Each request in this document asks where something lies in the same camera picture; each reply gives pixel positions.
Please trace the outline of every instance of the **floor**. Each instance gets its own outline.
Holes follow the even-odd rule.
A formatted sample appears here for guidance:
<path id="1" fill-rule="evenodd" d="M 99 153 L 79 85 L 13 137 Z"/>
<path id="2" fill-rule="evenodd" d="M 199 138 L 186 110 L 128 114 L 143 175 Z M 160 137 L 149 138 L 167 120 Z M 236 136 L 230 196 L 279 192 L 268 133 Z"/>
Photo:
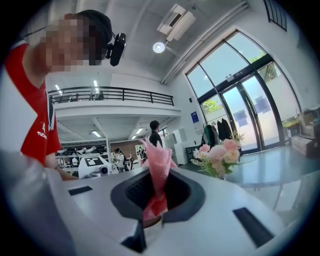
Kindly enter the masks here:
<path id="1" fill-rule="evenodd" d="M 291 146 L 244 155 L 226 180 L 238 184 L 276 211 L 285 225 L 304 217 L 319 193 L 320 160 L 309 159 Z M 192 163 L 180 166 L 193 172 Z"/>

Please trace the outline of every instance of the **man in black shirt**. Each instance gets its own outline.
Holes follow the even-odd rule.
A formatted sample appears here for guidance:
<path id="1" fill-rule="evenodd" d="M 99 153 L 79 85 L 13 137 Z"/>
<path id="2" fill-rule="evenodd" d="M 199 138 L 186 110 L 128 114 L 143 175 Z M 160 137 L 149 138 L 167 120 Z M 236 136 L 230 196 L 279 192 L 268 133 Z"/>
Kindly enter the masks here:
<path id="1" fill-rule="evenodd" d="M 152 130 L 149 141 L 156 147 L 157 142 L 160 142 L 160 145 L 162 147 L 162 140 L 160 138 L 159 132 L 159 122 L 158 121 L 152 121 L 150 123 L 150 128 Z"/>

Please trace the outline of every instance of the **red t-shirt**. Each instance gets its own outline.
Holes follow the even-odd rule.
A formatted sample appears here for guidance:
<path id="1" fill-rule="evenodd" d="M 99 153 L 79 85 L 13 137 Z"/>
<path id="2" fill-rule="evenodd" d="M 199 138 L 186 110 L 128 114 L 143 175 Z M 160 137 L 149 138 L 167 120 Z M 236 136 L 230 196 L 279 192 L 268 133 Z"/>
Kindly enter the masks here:
<path id="1" fill-rule="evenodd" d="M 48 130 L 46 85 L 43 83 L 39 89 L 35 87 L 30 83 L 23 68 L 22 60 L 27 46 L 28 44 L 24 43 L 11 50 L 4 65 L 18 91 L 37 113 L 37 118 L 24 139 L 21 152 L 45 165 L 46 156 L 61 149 L 61 145 L 56 118 L 54 129 Z"/>

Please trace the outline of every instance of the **black cap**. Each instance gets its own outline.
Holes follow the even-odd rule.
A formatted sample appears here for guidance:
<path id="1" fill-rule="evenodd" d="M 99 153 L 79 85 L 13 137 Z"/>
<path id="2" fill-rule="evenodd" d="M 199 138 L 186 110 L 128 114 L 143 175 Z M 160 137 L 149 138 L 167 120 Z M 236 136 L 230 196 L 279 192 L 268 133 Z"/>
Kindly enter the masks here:
<path id="1" fill-rule="evenodd" d="M 96 10 L 83 10 L 76 15 L 89 20 L 89 32 L 98 33 L 94 57 L 90 54 L 89 49 L 89 65 L 97 65 L 106 56 L 108 43 L 112 39 L 111 21 L 106 15 Z"/>

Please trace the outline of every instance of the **glass door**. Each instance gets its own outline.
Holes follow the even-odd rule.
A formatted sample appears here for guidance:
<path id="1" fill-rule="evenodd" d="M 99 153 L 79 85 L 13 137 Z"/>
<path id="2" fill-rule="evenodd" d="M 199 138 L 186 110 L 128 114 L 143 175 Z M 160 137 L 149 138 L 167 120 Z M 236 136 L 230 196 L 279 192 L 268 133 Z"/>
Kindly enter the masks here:
<path id="1" fill-rule="evenodd" d="M 275 113 L 261 84 L 255 76 L 251 76 L 241 82 L 241 85 L 248 96 L 249 105 L 259 126 L 258 130 L 261 131 L 262 150 L 278 146 L 280 137 Z"/>
<path id="2" fill-rule="evenodd" d="M 229 112 L 233 117 L 238 134 L 243 135 L 241 149 L 244 154 L 261 151 L 259 132 L 251 109 L 243 99 L 237 86 L 222 93 Z"/>
<path id="3" fill-rule="evenodd" d="M 264 84 L 256 76 L 258 74 L 250 75 L 222 92 L 235 127 L 244 136 L 244 154 L 271 149 L 281 144 L 279 112 L 270 102 L 273 99 L 267 96 L 268 88 L 263 88 Z"/>

